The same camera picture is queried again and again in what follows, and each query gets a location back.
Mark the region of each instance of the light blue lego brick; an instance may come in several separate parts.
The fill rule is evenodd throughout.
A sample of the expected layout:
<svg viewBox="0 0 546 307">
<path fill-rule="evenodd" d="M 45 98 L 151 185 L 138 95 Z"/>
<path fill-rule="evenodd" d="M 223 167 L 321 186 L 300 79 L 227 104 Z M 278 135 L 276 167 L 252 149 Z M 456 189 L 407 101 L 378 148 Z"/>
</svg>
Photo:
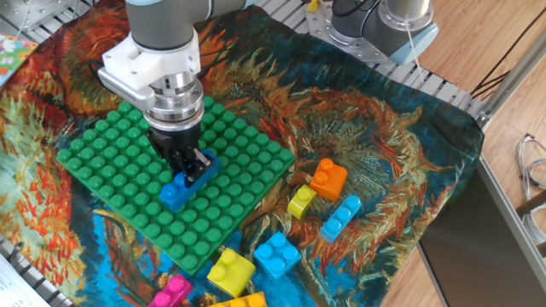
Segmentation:
<svg viewBox="0 0 546 307">
<path fill-rule="evenodd" d="M 259 0 L 246 0 L 245 1 L 245 6 L 242 7 L 242 9 L 246 9 L 249 6 L 254 5 L 254 4 L 258 3 L 258 2 L 259 2 Z"/>
<path fill-rule="evenodd" d="M 128 4 L 136 6 L 148 6 L 156 3 L 160 3 L 163 0 L 126 0 Z"/>
<path fill-rule="evenodd" d="M 186 188 L 183 173 L 174 177 L 172 183 L 167 183 L 161 189 L 160 199 L 169 210 L 176 212 L 180 210 L 192 196 L 209 182 L 220 171 L 220 161 L 210 150 L 204 150 L 203 154 L 214 159 L 214 164 L 191 187 Z"/>
<path fill-rule="evenodd" d="M 362 202 L 356 195 L 347 196 L 340 207 L 335 210 L 332 217 L 322 226 L 321 237 L 328 243 L 333 244 L 343 228 L 347 226 L 360 208 L 362 208 Z"/>
<path fill-rule="evenodd" d="M 273 279 L 285 275 L 301 260 L 296 247 L 280 232 L 276 232 L 254 252 L 260 266 Z"/>
</svg>

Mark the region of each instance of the colorful tablecloth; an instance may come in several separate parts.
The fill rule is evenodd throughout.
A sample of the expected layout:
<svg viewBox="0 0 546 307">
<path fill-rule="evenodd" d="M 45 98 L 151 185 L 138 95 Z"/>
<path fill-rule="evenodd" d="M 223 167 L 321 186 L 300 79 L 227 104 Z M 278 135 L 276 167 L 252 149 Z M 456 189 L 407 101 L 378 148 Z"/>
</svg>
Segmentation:
<svg viewBox="0 0 546 307">
<path fill-rule="evenodd" d="M 253 261 L 279 230 L 302 261 L 278 281 L 258 267 L 247 292 L 263 291 L 269 306 L 379 306 L 427 225 L 468 182 L 480 128 L 260 8 L 196 28 L 206 94 L 297 157 L 225 245 Z M 128 31 L 123 2 L 101 1 L 41 44 L 0 98 L 0 233 L 24 242 L 23 254 L 81 306 L 146 306 L 177 270 L 55 160 L 121 102 L 96 69 Z M 340 201 L 319 198 L 302 220 L 287 214 L 324 157 L 349 171 L 340 201 L 363 202 L 332 245 L 318 234 Z M 229 299 L 206 280 L 211 267 L 189 278 L 184 306 Z"/>
</svg>

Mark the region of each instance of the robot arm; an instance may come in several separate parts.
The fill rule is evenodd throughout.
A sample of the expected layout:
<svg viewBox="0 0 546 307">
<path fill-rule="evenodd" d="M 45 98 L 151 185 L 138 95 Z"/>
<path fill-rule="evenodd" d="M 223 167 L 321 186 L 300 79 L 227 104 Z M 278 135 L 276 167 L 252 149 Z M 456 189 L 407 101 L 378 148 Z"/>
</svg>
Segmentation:
<svg viewBox="0 0 546 307">
<path fill-rule="evenodd" d="M 147 137 L 187 187 L 214 163 L 199 149 L 204 114 L 194 23 L 244 9 L 253 0 L 128 0 L 131 33 L 102 56 L 102 83 L 142 110 Z"/>
<path fill-rule="evenodd" d="M 194 23 L 257 1 L 127 0 L 131 33 L 102 56 L 102 83 L 142 110 L 155 152 L 188 187 L 214 163 L 198 143 L 204 106 Z M 334 0 L 332 9 L 334 40 L 366 38 L 393 59 L 408 41 L 406 23 L 413 34 L 432 19 L 429 0 Z"/>
</svg>

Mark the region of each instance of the book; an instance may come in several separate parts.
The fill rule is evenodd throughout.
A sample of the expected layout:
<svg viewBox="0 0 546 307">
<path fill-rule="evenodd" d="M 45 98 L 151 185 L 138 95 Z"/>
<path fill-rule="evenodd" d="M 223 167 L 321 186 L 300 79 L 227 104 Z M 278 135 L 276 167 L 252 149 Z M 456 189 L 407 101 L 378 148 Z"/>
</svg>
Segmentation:
<svg viewBox="0 0 546 307">
<path fill-rule="evenodd" d="M 0 33 L 0 88 L 25 62 L 38 44 L 24 38 Z"/>
<path fill-rule="evenodd" d="M 1 254 L 0 298 L 6 307 L 49 307 Z"/>
</svg>

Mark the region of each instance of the lego brick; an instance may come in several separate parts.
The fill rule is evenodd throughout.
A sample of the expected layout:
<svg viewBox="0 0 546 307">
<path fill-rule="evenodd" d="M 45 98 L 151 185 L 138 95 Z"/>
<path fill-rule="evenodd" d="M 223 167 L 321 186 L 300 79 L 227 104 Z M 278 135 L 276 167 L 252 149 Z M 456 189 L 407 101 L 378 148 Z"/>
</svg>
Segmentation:
<svg viewBox="0 0 546 307">
<path fill-rule="evenodd" d="M 130 103 L 119 105 L 57 159 L 112 210 L 195 275 L 295 161 L 263 133 L 205 98 L 200 146 L 220 172 L 172 213 L 161 203 L 171 170 L 144 135 L 149 125 Z"/>
<path fill-rule="evenodd" d="M 362 202 L 356 195 L 347 196 L 332 217 L 322 226 L 321 237 L 333 244 L 361 207 Z"/>
<path fill-rule="evenodd" d="M 254 257 L 273 279 L 285 275 L 301 260 L 301 254 L 296 247 L 292 246 L 280 232 L 274 233 L 262 244 L 254 252 Z"/>
<path fill-rule="evenodd" d="M 214 164 L 191 187 L 186 188 L 184 174 L 179 173 L 174 176 L 172 183 L 167 183 L 161 189 L 160 199 L 169 210 L 173 212 L 179 211 L 192 196 L 220 171 L 220 161 L 218 161 L 218 158 L 210 150 L 203 150 L 202 153 L 208 156 L 208 158 L 214 159 Z"/>
<path fill-rule="evenodd" d="M 307 12 L 315 13 L 318 9 L 319 3 L 320 0 L 311 0 L 311 2 L 307 6 Z"/>
<path fill-rule="evenodd" d="M 296 195 L 294 195 L 290 200 L 290 203 L 288 204 L 288 213 L 292 214 L 298 219 L 301 219 L 305 216 L 305 213 L 316 197 L 317 192 L 304 184 L 298 189 Z"/>
<path fill-rule="evenodd" d="M 238 298 L 255 270 L 254 264 L 226 248 L 206 278 L 218 289 Z"/>
<path fill-rule="evenodd" d="M 311 180 L 311 188 L 325 199 L 338 201 L 347 179 L 347 170 L 334 164 L 331 159 L 322 159 Z"/>
<path fill-rule="evenodd" d="M 155 294 L 155 298 L 148 307 L 178 307 L 194 291 L 189 281 L 176 275 L 169 280 L 167 287 Z"/>
<path fill-rule="evenodd" d="M 232 299 L 228 302 L 218 303 L 210 307 L 267 307 L 264 293 L 250 294 L 244 298 Z"/>
</svg>

